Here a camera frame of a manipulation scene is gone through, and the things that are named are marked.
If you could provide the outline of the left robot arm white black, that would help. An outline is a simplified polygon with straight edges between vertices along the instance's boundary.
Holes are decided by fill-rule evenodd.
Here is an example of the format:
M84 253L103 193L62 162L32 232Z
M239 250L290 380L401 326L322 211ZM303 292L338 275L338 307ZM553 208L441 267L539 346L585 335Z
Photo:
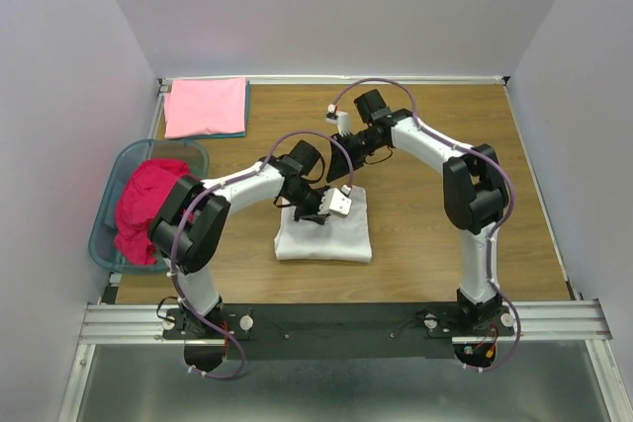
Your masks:
M216 180L186 175L176 181L148 230L148 238L165 257L178 310L163 317L163 335L196 339L226 337L230 327L214 283L211 261L227 219L252 205L271 200L294 209L293 218L323 225L338 198L346 195L308 178L320 152L301 140L287 154L273 152L252 166Z

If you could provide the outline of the white t-shirt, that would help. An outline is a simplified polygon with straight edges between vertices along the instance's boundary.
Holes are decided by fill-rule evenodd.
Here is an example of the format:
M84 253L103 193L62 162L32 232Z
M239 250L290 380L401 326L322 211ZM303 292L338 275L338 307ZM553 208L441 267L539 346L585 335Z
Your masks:
M373 252L366 190L355 187L351 201L351 211L347 217L333 215L325 224L294 221L296 208L282 208L280 227L274 238L276 259L369 263Z

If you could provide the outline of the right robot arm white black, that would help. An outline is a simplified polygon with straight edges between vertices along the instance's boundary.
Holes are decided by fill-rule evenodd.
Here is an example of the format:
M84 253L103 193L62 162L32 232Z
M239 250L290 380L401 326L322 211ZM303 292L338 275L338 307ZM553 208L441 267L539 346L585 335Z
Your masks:
M358 132L351 131L349 115L335 102L327 107L325 117L337 126L337 133L326 180L360 169L383 147L404 151L437 171L445 214L460 231L462 243L462 281L450 323L464 334L480 333L504 312L497 284L497 235L512 208L513 191L495 150L456 141L408 109L391 110L376 89L354 104L366 126Z

